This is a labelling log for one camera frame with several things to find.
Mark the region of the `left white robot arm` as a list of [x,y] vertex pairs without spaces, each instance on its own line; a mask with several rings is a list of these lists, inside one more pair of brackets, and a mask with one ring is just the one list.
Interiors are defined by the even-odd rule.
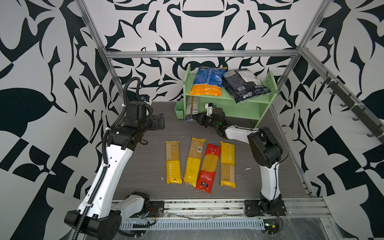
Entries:
[[80,234],[97,240],[112,240],[120,231],[123,220],[132,216],[144,218],[150,208],[150,197],[133,192],[117,205],[113,197],[123,173],[138,143],[146,145],[143,135],[147,131],[162,130],[164,114],[147,116],[141,120],[129,120],[110,129],[103,139],[103,163],[89,192],[76,210],[67,212],[64,222],[74,229],[72,238]]

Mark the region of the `black pasta bag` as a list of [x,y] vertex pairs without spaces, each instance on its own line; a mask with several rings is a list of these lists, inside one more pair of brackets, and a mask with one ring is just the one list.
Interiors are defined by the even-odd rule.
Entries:
[[271,92],[248,69],[228,71],[223,75],[222,80],[223,87],[236,104]]

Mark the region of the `clear blue spaghetti pack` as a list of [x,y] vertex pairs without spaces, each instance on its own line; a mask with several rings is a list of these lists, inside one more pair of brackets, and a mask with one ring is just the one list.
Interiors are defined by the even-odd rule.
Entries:
[[188,96],[185,111],[185,123],[195,122],[199,115],[199,97]]

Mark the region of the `blue orange pasta bag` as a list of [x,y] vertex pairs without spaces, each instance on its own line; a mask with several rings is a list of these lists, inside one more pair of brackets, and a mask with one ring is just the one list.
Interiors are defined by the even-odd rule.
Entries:
[[190,95],[220,97],[222,95],[223,76],[226,71],[227,68],[200,67]]

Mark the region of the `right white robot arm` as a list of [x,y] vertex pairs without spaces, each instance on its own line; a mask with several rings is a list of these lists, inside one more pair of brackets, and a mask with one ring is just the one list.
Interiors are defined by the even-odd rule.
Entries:
[[279,187],[279,166],[283,161],[283,148],[269,128],[244,128],[231,125],[221,108],[212,113],[199,113],[195,119],[201,126],[215,128],[227,140],[237,140],[250,145],[253,157],[260,166],[262,188],[259,200],[245,200],[247,217],[286,215],[286,206]]

